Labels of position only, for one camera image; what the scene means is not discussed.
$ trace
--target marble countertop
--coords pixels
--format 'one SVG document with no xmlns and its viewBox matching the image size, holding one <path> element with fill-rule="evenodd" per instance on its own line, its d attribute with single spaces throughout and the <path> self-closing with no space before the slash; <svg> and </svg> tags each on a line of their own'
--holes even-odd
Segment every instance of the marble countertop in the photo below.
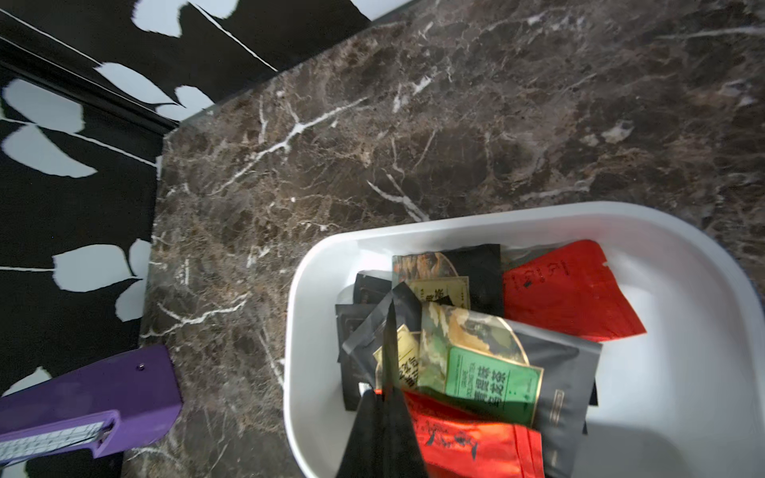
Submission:
<svg viewBox="0 0 765 478">
<path fill-rule="evenodd" d="M 184 409 L 123 473 L 301 475 L 282 420 L 288 289 L 338 232 L 627 201 L 702 229 L 763 293 L 757 5 L 422 0 L 183 124 L 142 337 L 171 351 Z"/>
</svg>

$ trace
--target tea bag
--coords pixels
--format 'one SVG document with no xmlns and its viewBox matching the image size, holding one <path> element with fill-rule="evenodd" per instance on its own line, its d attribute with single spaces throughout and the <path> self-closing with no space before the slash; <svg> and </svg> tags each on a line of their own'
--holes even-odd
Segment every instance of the tea bag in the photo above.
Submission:
<svg viewBox="0 0 765 478">
<path fill-rule="evenodd" d="M 448 296 L 455 306 L 502 315 L 499 244 L 393 256 L 393 284 L 406 282 L 421 301 Z"/>
<path fill-rule="evenodd" d="M 353 332 L 366 320 L 372 310 L 373 304 L 338 304 L 335 306 L 337 315 L 337 346 L 340 354 L 337 361 L 340 363 L 340 378 L 343 384 L 343 403 L 345 409 L 356 411 L 361 400 L 361 391 L 359 384 L 368 384 L 370 387 L 374 383 L 369 382 L 362 370 L 343 350 L 343 342 L 350 337 Z"/>
<path fill-rule="evenodd" d="M 503 275 L 504 317 L 586 340 L 646 332 L 594 241 L 577 241 Z"/>
<path fill-rule="evenodd" d="M 422 306 L 406 284 L 394 287 L 372 309 L 364 322 L 343 342 L 343 350 L 356 362 L 369 383 L 379 388 L 377 376 L 383 346 L 383 325 L 391 301 L 396 310 L 399 337 L 399 379 L 402 387 L 415 386 Z"/>
<path fill-rule="evenodd" d="M 372 275 L 356 274 L 356 281 L 353 283 L 353 303 L 379 304 L 391 288 L 391 281 Z"/>
<path fill-rule="evenodd" d="M 456 307 L 423 304 L 419 390 L 542 434 L 545 474 L 568 478 L 599 343 Z"/>
</svg>

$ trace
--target white leaf print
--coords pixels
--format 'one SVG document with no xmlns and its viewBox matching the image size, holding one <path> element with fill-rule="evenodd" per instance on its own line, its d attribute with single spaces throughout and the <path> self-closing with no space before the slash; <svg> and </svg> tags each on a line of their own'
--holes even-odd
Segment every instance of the white leaf print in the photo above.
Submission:
<svg viewBox="0 0 765 478">
<path fill-rule="evenodd" d="M 157 114 L 167 119 L 183 121 L 195 112 L 181 105 L 162 105 L 157 107 Z"/>
<path fill-rule="evenodd" d="M 175 89 L 180 105 L 162 105 L 157 107 L 157 114 L 165 118 L 182 121 L 213 105 L 213 100 L 195 86 L 179 86 Z"/>
<path fill-rule="evenodd" d="M 404 5 L 409 0 L 350 0 L 359 12 L 369 20 L 376 20 L 389 11 Z"/>
<path fill-rule="evenodd" d="M 132 246 L 130 246 L 130 268 L 133 269 L 133 274 L 145 279 L 148 275 L 148 257 L 151 254 L 151 244 L 136 239 Z"/>
<path fill-rule="evenodd" d="M 65 291 L 95 291 L 133 277 L 122 249 L 111 244 L 92 244 L 54 255 L 53 264 L 53 280 Z"/>
<path fill-rule="evenodd" d="M 144 297 L 146 295 L 146 280 L 134 282 L 126 288 L 114 304 L 117 317 L 122 322 L 140 319 L 143 315 Z"/>
<path fill-rule="evenodd" d="M 159 86 L 153 84 L 149 78 L 139 72 L 131 70 L 119 63 L 102 63 L 95 70 L 103 75 L 112 85 L 124 93 L 142 102 L 158 104 L 173 103 L 170 96 L 164 94 Z"/>
<path fill-rule="evenodd" d="M 0 470 L 0 478 L 29 478 L 27 475 L 27 461 L 14 463 Z"/>
<path fill-rule="evenodd" d="M 181 7 L 187 0 L 138 0 L 133 7 L 133 24 L 143 31 L 169 37 L 181 36 Z"/>
<path fill-rule="evenodd" d="M 33 385 L 50 380 L 50 373 L 42 367 L 37 367 L 34 372 L 25 376 L 15 384 L 11 385 L 11 388 L 3 392 L 0 397 L 5 397 L 11 393 L 20 392 L 21 390 L 28 389 Z M 7 466 L 0 471 L 0 478 L 29 478 L 27 475 L 27 461 L 20 461 Z"/>
<path fill-rule="evenodd" d="M 24 125 L 12 132 L 0 148 L 9 158 L 45 174 L 85 177 L 97 172 L 61 151 L 35 125 Z"/>
<path fill-rule="evenodd" d="M 143 31 L 153 31 L 169 37 L 181 36 L 181 8 L 191 3 L 218 18 L 228 18 L 239 0 L 138 0 L 133 6 L 133 24 Z"/>
<path fill-rule="evenodd" d="M 38 383 L 45 382 L 46 380 L 50 380 L 50 373 L 42 367 L 37 367 L 34 372 L 30 373 L 29 375 L 25 376 L 23 379 L 19 380 L 15 384 L 11 385 L 11 388 L 6 390 L 5 392 L 0 395 L 0 397 L 5 397 L 6 395 L 10 395 L 11 393 L 20 392 L 21 390 L 28 389 L 29 387 L 33 385 L 37 385 Z"/>
<path fill-rule="evenodd" d="M 66 133 L 85 128 L 82 105 L 28 81 L 11 81 L 3 88 L 2 97 L 29 121 L 44 128 Z"/>
<path fill-rule="evenodd" d="M 191 3 L 214 17 L 228 18 L 236 10 L 239 0 L 191 0 Z"/>
<path fill-rule="evenodd" d="M 194 112 L 201 111 L 213 105 L 213 100 L 195 86 L 179 86 L 175 89 L 175 96 L 178 97 L 178 101 L 181 102 L 181 105 L 186 106 L 188 109 L 193 109 Z"/>
</svg>

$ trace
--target white tray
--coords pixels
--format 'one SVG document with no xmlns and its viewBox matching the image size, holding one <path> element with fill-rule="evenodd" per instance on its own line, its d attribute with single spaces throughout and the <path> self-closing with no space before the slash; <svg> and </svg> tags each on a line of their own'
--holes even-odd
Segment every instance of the white tray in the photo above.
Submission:
<svg viewBox="0 0 765 478">
<path fill-rule="evenodd" d="M 290 288 L 285 353 L 285 426 L 303 473 L 335 476 L 355 417 L 343 409 L 334 305 L 349 297 L 358 271 L 390 271 L 392 255 L 577 239 L 601 244 L 648 334 L 604 345 L 600 406 L 588 411 L 575 476 L 763 476 L 757 293 L 703 232 L 647 207 L 606 202 L 349 232 L 312 248 Z"/>
</svg>

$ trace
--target red packet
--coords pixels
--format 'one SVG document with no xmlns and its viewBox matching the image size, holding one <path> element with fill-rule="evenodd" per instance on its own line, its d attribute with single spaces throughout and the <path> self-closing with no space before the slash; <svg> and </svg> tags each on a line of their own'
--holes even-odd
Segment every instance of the red packet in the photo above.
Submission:
<svg viewBox="0 0 765 478">
<path fill-rule="evenodd" d="M 645 333 L 606 261 L 577 241 L 505 272 L 505 317 L 594 342 Z"/>
<path fill-rule="evenodd" d="M 545 478 L 542 436 L 404 392 L 431 478 Z"/>
</svg>

